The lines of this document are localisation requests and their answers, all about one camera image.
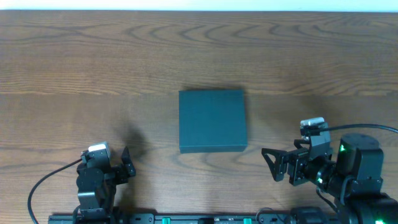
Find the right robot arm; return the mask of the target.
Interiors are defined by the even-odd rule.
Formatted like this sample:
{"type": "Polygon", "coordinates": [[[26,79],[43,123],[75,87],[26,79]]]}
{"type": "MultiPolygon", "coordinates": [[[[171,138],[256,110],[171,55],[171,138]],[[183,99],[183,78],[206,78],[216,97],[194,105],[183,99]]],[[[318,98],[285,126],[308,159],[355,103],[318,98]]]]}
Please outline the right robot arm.
{"type": "Polygon", "coordinates": [[[329,134],[310,136],[296,139],[293,151],[264,148],[261,154],[276,182],[288,174],[293,186],[311,182],[317,193],[332,195],[340,223],[397,223],[397,200],[381,191],[384,153],[377,139],[343,135],[335,161],[330,142],[329,134]]]}

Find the dark green box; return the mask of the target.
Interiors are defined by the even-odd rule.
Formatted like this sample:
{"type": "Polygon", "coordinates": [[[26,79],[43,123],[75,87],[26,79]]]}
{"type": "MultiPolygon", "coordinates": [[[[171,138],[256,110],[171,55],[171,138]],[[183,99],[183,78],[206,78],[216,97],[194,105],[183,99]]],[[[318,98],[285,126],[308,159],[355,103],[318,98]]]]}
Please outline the dark green box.
{"type": "Polygon", "coordinates": [[[243,152],[248,146],[242,90],[184,90],[178,93],[182,154],[243,152]]]}

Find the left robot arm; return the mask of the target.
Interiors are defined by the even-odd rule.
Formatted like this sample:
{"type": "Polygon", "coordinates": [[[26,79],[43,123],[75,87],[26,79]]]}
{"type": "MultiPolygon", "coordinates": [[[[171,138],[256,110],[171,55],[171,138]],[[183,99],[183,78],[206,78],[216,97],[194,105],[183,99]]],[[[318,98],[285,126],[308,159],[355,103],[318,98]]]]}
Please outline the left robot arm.
{"type": "Polygon", "coordinates": [[[73,223],[117,223],[120,214],[114,208],[117,186],[128,183],[136,175],[129,149],[121,154],[121,163],[112,166],[108,144],[90,146],[81,155],[76,169],[78,200],[80,205],[73,211],[73,223]]]}

